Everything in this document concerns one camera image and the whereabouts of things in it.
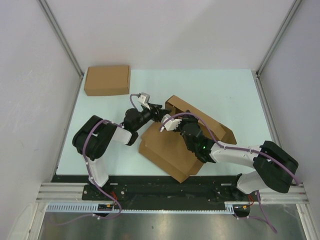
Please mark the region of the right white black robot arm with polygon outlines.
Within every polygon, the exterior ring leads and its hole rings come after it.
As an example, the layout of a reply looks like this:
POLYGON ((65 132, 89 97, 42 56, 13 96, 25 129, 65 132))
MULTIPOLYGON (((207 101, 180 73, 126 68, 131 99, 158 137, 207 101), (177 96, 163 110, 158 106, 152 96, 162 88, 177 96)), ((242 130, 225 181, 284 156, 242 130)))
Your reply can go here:
POLYGON ((236 176, 230 188, 235 200, 242 201, 248 194, 266 188, 282 194, 289 191, 299 164, 276 143, 266 140, 245 148, 214 141, 205 136, 197 119, 183 119, 178 131, 187 149, 202 163, 231 163, 253 169, 236 176))

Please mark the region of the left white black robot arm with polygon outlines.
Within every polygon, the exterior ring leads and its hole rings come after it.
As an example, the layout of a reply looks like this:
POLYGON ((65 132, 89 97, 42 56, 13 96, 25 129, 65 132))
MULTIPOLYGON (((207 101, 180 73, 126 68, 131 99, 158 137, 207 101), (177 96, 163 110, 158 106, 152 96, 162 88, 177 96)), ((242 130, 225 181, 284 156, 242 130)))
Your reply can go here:
POLYGON ((139 134, 138 130, 149 121, 160 122, 171 111, 159 104, 150 103, 139 111, 130 108, 125 112, 121 124, 92 115, 72 139, 72 145, 84 157, 89 181, 95 185, 93 194, 100 200, 110 196, 111 188, 106 184, 109 175, 101 157, 111 141, 127 146, 133 145, 139 134))

